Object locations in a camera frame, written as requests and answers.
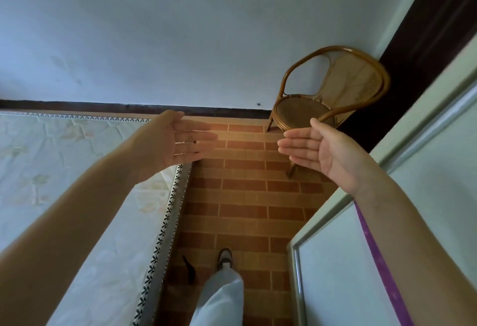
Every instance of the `round chair seat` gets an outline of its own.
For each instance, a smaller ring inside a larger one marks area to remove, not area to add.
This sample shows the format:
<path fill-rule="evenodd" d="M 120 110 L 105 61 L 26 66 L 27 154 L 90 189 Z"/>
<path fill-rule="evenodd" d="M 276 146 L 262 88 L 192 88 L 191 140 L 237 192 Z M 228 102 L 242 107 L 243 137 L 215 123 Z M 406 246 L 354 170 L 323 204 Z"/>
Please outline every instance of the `round chair seat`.
<path fill-rule="evenodd" d="M 308 97 L 287 97 L 277 104 L 275 110 L 278 118 L 292 129 L 310 127 L 312 117 L 319 118 L 329 111 L 325 105 Z M 334 116 L 324 123 L 335 127 Z"/>

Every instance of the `leg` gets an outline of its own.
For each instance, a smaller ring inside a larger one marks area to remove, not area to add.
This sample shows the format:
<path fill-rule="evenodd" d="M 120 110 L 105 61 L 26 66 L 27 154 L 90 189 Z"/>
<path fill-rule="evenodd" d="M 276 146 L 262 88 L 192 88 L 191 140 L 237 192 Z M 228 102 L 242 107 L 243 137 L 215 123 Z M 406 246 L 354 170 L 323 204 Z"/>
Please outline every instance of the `leg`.
<path fill-rule="evenodd" d="M 291 178 L 291 176 L 295 172 L 296 167 L 297 167 L 297 165 L 290 161 L 290 166 L 287 170 L 287 178 Z"/>
<path fill-rule="evenodd" d="M 243 281 L 231 266 L 232 253 L 224 248 L 219 270 L 204 285 L 190 326 L 242 325 Z"/>
<path fill-rule="evenodd" d="M 273 116 L 272 116 L 272 113 L 270 114 L 270 118 L 269 118 L 269 125 L 268 125 L 268 127 L 267 127 L 267 130 L 265 131 L 266 133 L 267 133 L 268 131 L 270 131 L 270 128 L 271 128 L 271 123 L 273 122 Z"/>

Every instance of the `orange floor tile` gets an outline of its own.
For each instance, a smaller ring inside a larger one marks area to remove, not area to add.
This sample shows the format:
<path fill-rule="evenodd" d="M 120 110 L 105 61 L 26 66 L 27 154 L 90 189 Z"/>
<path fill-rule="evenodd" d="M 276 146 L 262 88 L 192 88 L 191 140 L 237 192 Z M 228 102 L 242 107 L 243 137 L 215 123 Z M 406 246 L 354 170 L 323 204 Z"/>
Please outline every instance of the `orange floor tile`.
<path fill-rule="evenodd" d="M 156 325 L 189 324 L 223 247 L 244 281 L 243 325 L 292 325 L 286 246 L 336 185 L 304 168 L 287 179 L 283 135 L 265 133 L 266 120 L 200 120 L 212 123 L 219 147 L 193 165 Z M 194 285 L 182 256 L 196 269 Z"/>

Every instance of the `hand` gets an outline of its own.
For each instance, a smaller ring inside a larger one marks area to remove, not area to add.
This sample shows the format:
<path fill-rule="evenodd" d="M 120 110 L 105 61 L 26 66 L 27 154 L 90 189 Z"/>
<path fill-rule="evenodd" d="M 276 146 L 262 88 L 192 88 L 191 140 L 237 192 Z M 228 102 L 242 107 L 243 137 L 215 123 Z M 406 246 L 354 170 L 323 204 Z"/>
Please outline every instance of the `hand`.
<path fill-rule="evenodd" d="M 169 166 L 190 163 L 215 148 L 217 134 L 211 126 L 182 120 L 183 112 L 167 110 L 141 126 L 124 141 L 112 156 L 119 156 L 129 169 L 135 184 L 146 181 Z"/>
<path fill-rule="evenodd" d="M 318 170 L 345 192 L 356 193 L 382 173 L 373 158 L 351 137 L 311 119 L 311 127 L 285 131 L 278 151 L 295 164 Z"/>

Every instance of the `chair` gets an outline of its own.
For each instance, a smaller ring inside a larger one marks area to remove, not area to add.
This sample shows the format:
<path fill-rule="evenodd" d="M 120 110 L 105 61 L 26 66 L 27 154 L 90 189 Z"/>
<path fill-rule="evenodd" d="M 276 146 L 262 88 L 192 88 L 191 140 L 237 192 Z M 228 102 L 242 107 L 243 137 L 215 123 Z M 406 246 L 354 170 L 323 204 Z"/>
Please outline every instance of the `chair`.
<path fill-rule="evenodd" d="M 330 62 L 318 93 L 285 94 L 285 84 L 293 70 L 317 56 L 325 56 Z M 389 85 L 390 77 L 383 65 L 367 53 L 344 46 L 321 48 L 285 72 L 267 131 L 272 122 L 283 131 L 309 127 L 312 117 L 336 128 L 354 111 L 381 99 L 389 90 Z M 295 167 L 296 164 L 290 164 L 288 178 Z"/>

